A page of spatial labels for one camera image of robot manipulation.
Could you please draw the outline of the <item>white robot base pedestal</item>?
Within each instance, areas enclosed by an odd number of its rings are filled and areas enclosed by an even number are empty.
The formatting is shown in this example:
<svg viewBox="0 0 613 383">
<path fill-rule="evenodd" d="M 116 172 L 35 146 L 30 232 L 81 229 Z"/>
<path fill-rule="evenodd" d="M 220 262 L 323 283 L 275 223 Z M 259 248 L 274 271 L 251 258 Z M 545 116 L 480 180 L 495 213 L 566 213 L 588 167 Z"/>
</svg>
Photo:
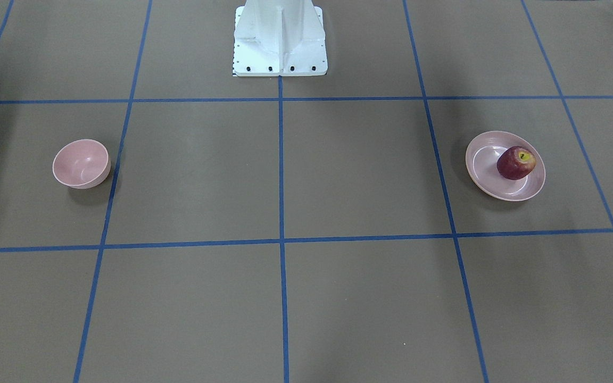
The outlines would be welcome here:
<svg viewBox="0 0 613 383">
<path fill-rule="evenodd" d="M 328 72 L 324 13 L 312 1 L 246 1 L 234 22 L 234 76 Z"/>
</svg>

